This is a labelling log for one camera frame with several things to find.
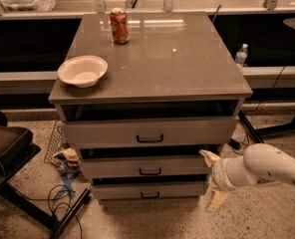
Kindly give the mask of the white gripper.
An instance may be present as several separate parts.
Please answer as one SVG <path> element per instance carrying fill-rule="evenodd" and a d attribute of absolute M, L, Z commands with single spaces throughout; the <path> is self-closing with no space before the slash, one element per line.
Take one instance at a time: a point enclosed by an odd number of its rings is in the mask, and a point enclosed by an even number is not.
<path fill-rule="evenodd" d="M 203 156 L 208 167 L 212 167 L 212 180 L 217 187 L 211 189 L 211 198 L 206 207 L 208 212 L 217 210 L 228 196 L 227 191 L 233 191 L 236 186 L 231 182 L 227 173 L 227 163 L 229 158 L 222 158 L 205 149 L 201 149 L 199 153 Z"/>

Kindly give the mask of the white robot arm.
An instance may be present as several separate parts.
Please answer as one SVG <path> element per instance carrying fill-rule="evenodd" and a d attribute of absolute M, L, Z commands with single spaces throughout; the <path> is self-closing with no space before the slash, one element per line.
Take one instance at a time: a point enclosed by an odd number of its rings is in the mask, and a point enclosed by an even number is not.
<path fill-rule="evenodd" d="M 211 168 L 214 183 L 208 211 L 216 210 L 230 191 L 240 187 L 279 182 L 295 186 L 295 158 L 272 145 L 252 144 L 243 155 L 234 158 L 221 158 L 205 149 L 199 153 Z"/>

